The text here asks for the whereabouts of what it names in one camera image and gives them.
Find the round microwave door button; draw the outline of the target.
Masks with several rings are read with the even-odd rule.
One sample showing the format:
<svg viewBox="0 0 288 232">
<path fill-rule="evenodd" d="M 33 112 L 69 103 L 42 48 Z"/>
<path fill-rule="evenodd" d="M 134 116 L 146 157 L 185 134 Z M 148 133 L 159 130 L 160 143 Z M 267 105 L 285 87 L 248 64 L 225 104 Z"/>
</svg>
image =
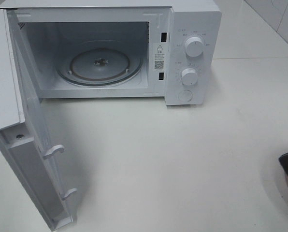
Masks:
<svg viewBox="0 0 288 232">
<path fill-rule="evenodd" d="M 193 94 L 190 90 L 183 90 L 178 94 L 178 99 L 182 102 L 189 102 L 193 98 Z"/>
</svg>

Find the glass microwave turntable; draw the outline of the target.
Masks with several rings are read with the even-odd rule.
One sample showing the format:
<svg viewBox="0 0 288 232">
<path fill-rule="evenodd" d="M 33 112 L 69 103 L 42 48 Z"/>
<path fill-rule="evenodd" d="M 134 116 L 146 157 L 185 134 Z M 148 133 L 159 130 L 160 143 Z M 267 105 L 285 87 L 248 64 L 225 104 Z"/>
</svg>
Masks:
<svg viewBox="0 0 288 232">
<path fill-rule="evenodd" d="M 144 56 L 145 52 L 130 43 L 89 41 L 61 48 L 56 56 L 56 71 L 72 84 L 109 86 L 136 75 Z"/>
</svg>

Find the white microwave door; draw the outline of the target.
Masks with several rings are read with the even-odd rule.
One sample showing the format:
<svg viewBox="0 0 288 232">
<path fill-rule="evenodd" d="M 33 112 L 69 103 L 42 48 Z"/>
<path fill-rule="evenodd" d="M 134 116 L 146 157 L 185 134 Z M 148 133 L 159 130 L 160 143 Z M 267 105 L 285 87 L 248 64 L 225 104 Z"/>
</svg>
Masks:
<svg viewBox="0 0 288 232">
<path fill-rule="evenodd" d="M 55 155 L 64 151 L 50 139 L 35 72 L 14 11 L 0 9 L 0 152 L 50 230 L 73 221 Z"/>
</svg>

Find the white microwave knob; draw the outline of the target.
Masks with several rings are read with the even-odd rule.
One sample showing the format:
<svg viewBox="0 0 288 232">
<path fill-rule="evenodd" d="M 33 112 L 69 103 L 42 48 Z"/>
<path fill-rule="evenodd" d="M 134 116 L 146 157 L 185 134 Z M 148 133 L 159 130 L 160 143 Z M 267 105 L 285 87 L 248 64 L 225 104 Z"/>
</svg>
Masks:
<svg viewBox="0 0 288 232">
<path fill-rule="evenodd" d="M 204 50 L 204 41 L 199 35 L 193 35 L 185 41 L 185 52 L 189 57 L 200 56 Z"/>
<path fill-rule="evenodd" d="M 185 86 L 195 85 L 198 81 L 199 74 L 196 69 L 186 68 L 181 72 L 182 84 Z"/>
</svg>

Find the white microwave oven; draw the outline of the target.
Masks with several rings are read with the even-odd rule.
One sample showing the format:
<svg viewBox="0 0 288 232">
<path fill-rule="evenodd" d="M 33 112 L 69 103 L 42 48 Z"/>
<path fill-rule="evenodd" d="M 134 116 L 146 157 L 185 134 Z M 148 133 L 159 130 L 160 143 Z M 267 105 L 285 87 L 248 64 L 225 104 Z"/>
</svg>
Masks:
<svg viewBox="0 0 288 232">
<path fill-rule="evenodd" d="M 32 83 L 41 99 L 163 97 L 167 105 L 203 102 L 222 13 L 212 0 L 6 0 L 14 11 L 35 72 Z M 203 53 L 185 52 L 188 37 L 199 35 Z M 89 41 L 114 40 L 145 52 L 132 78 L 101 87 L 72 84 L 56 71 L 58 51 Z M 181 72 L 198 71 L 195 85 L 182 84 Z M 193 98 L 180 101 L 190 90 Z"/>
</svg>

